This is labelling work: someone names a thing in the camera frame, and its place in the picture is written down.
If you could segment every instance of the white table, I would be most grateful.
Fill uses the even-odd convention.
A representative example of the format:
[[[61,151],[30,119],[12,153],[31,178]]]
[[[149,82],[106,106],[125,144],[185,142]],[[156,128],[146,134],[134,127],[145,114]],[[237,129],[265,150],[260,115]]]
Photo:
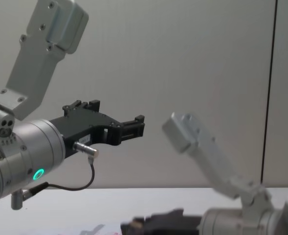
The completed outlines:
[[[270,188],[273,204],[282,208],[288,188]],[[0,235],[21,235],[40,229],[115,224],[135,216],[184,208],[186,214],[203,214],[211,207],[239,207],[240,202],[210,188],[86,189],[80,192],[45,190],[24,203],[20,211],[10,208],[10,196],[0,200]]]

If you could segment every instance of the blurry robot arm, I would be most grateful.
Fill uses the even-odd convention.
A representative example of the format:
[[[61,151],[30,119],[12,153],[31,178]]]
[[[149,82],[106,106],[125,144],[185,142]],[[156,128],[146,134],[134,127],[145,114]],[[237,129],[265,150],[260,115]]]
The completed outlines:
[[[215,138],[195,116],[173,113],[163,130],[177,152],[187,152],[196,160],[213,189],[241,198],[241,210],[207,211],[200,223],[200,235],[288,235],[288,202],[284,211],[275,210],[267,189],[233,170]]]
[[[20,37],[21,50],[6,87],[0,90],[0,198],[12,193],[13,209],[20,209],[22,200],[43,189],[23,195],[21,188],[65,158],[81,151],[92,165],[98,151],[90,145],[119,145],[143,135],[143,116],[118,122],[99,113],[97,100],[65,106],[64,116],[52,121],[15,125],[15,119],[23,120],[40,106],[57,63],[76,51],[88,19],[74,0],[39,0],[26,34]]]

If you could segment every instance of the gray wall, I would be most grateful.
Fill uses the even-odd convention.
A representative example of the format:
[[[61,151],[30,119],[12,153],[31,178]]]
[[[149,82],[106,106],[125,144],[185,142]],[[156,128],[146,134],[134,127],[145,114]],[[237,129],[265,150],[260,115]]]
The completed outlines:
[[[120,121],[145,115],[143,138],[95,146],[95,187],[207,186],[160,130],[172,111],[197,114],[240,173],[259,180],[273,0],[77,1],[90,15],[82,42],[27,119],[56,118],[77,99],[101,100],[101,112]],[[35,3],[0,1],[0,89]],[[78,186],[89,178],[87,159],[77,154],[43,180]]]
[[[288,0],[278,1],[264,182],[288,186]]]

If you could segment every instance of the green light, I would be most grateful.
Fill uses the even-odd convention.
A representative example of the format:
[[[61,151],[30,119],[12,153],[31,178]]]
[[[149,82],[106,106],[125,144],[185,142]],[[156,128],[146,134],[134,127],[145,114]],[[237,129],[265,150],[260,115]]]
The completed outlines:
[[[41,178],[45,173],[44,169],[39,169],[38,171],[36,171],[36,173],[33,176],[33,180],[38,180],[39,178]]]

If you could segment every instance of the screw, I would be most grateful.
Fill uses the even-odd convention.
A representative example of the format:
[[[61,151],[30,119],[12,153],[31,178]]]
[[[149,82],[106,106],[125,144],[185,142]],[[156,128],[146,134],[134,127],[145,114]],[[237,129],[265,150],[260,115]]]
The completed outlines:
[[[48,6],[49,9],[53,8],[55,6],[55,3],[54,2],[51,2]]]
[[[27,147],[25,145],[21,145],[21,150],[22,151],[26,151],[27,150]]]
[[[21,37],[20,37],[20,42],[25,42],[25,40],[26,40],[26,35],[21,35]]]
[[[43,24],[41,24],[41,26],[40,26],[40,31],[42,31],[42,30],[44,30],[46,28],[46,25],[43,23]]]

